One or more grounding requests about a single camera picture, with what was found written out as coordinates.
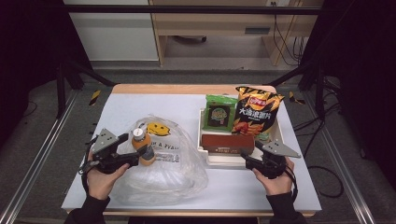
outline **sleeve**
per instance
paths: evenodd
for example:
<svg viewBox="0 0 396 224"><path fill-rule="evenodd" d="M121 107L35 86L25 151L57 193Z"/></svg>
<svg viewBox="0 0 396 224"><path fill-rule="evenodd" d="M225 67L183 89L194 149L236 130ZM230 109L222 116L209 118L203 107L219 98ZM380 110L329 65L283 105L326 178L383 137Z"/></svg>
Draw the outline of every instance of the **sleeve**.
<svg viewBox="0 0 396 224"><path fill-rule="evenodd" d="M110 198L98 200L87 195L81 208L71 211L64 224L106 224L103 212L108 203L110 203Z"/></svg>
<svg viewBox="0 0 396 224"><path fill-rule="evenodd" d="M305 224L305 217L294 209L291 192L267 195L268 202L274 211L270 224Z"/></svg>

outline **gray floor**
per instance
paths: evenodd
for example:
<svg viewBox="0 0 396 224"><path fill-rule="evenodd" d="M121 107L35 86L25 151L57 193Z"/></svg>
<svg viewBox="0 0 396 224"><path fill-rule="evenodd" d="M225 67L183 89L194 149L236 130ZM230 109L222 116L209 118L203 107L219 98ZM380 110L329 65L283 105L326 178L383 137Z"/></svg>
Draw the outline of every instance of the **gray floor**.
<svg viewBox="0 0 396 224"><path fill-rule="evenodd" d="M92 64L99 74L122 83L262 84L283 76L294 67L284 63L273 67L268 55L261 49L263 44L259 38L209 36L205 43L172 38L162 67L155 62ZM91 132L95 130L95 123L99 120L106 98L111 92L111 88L85 75L83 77L86 82L83 90L70 91L67 87L68 95L77 95L75 105L42 167L33 167L40 172L33 186L27 190L29 194L22 199L23 205L16 208L15 223L62 223L60 220L66 216L66 212L61 209L65 193L78 170L86 148L85 143L91 140ZM299 77L295 77L277 87L279 93L287 96L284 102L293 126L316 116L309 104L315 97L312 93L314 89L300 92L296 87L298 80ZM95 105L89 105L96 90L101 90L101 94ZM304 99L306 104L291 102L290 91L296 99ZM34 89L29 98L32 103L26 114L34 112L21 120L0 151L2 211L5 211L17 192L56 121L55 82L51 81ZM329 108L337 100L330 94L326 97L326 102L325 106ZM317 127L318 123L314 122L296 132L302 151L309 145L311 133ZM339 109L326 116L325 128L312 142L305 158L306 163L308 166L319 165L337 173L339 165L334 163L334 151L341 155L347 171L350 172L351 182L344 183L346 191L340 197L329 198L325 194L335 195L340 191L337 178L322 169L309 169L322 206L322 211L308 219L309 223L396 223L396 193L375 162L361 158L359 146L343 118L342 110ZM351 188L351 183L356 184L357 189L353 189L353 186ZM356 195L361 196L362 201L358 197L356 202ZM361 203L365 206L357 208L356 205ZM368 216L359 214L365 207L368 208ZM361 220L362 217L372 217L374 220ZM106 219L109 222L125 223L127 217ZM267 223L267 220L263 218L262 223Z"/></svg>

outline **human arm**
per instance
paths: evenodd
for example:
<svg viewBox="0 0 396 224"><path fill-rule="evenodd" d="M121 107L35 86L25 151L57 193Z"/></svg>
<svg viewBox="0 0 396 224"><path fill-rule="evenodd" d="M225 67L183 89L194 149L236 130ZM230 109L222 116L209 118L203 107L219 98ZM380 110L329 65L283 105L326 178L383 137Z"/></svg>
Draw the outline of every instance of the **human arm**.
<svg viewBox="0 0 396 224"><path fill-rule="evenodd" d="M286 157L288 167L293 170L294 163ZM304 224L306 220L304 216L296 212L291 197L292 180L283 173L275 179L268 179L260 171L252 169L256 178L262 183L267 193L268 202L274 212L274 216L270 219L270 224Z"/></svg>
<svg viewBox="0 0 396 224"><path fill-rule="evenodd" d="M105 224L103 212L105 211L110 198L108 195L113 189L114 183L129 168L129 164L122 165L113 174L107 175L92 168L87 173L89 193L81 208L74 209L69 213L65 224Z"/></svg>

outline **white cabinet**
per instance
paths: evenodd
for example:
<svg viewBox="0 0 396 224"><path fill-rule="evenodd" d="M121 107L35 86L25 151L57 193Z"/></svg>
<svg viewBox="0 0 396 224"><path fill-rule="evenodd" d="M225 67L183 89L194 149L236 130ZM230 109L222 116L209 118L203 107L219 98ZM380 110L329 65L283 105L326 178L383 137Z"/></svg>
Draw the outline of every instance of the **white cabinet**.
<svg viewBox="0 0 396 224"><path fill-rule="evenodd" d="M64 0L66 5L147 5L147 0ZM158 61L149 13L70 13L90 61Z"/></svg>

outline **orange bottle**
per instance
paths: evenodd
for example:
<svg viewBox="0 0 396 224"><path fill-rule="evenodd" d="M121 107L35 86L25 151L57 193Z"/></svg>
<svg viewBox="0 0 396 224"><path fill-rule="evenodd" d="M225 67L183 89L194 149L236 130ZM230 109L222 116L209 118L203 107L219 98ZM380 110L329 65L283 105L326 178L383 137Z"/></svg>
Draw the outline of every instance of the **orange bottle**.
<svg viewBox="0 0 396 224"><path fill-rule="evenodd" d="M151 146L151 137L143 129L136 128L133 131L132 146L136 151L147 145L146 153L139 157L139 162L149 166L155 161L155 153Z"/></svg>

